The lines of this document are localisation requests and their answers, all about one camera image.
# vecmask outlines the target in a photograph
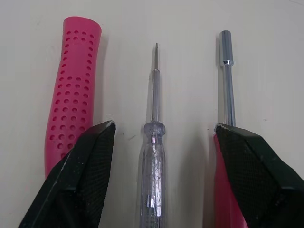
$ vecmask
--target socket tip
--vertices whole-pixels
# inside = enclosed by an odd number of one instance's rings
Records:
[[[231,33],[222,31],[219,35],[219,59],[220,64],[233,66],[232,42]]]

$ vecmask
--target screwdriver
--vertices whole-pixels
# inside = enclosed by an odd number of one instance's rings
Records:
[[[158,44],[155,45],[152,72],[151,121],[144,126],[148,138],[142,156],[142,191],[140,228],[165,227],[165,150],[162,137],[166,128],[160,118],[160,71],[158,69]]]

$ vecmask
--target tool handle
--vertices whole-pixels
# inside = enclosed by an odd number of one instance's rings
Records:
[[[45,175],[93,124],[95,67],[100,26],[86,18],[63,23],[61,60],[45,138]]]

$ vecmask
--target white surface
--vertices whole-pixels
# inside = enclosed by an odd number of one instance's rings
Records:
[[[136,227],[138,157],[155,42],[167,127],[169,228],[213,226],[216,37],[222,30],[232,33],[237,126],[262,135],[304,178],[304,0],[296,1],[2,1],[1,227],[18,226],[44,181],[62,22],[74,15],[103,29],[94,123],[117,124],[103,228]]]

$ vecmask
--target metal shaft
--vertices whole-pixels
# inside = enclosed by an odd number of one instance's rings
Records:
[[[158,44],[155,45],[154,70],[152,73],[152,121],[160,117],[160,71],[158,69]]]
[[[233,66],[231,33],[222,31],[219,35],[219,59],[223,67],[224,76],[224,105],[225,105],[225,124],[236,125],[234,112],[234,98],[232,86],[231,67]]]

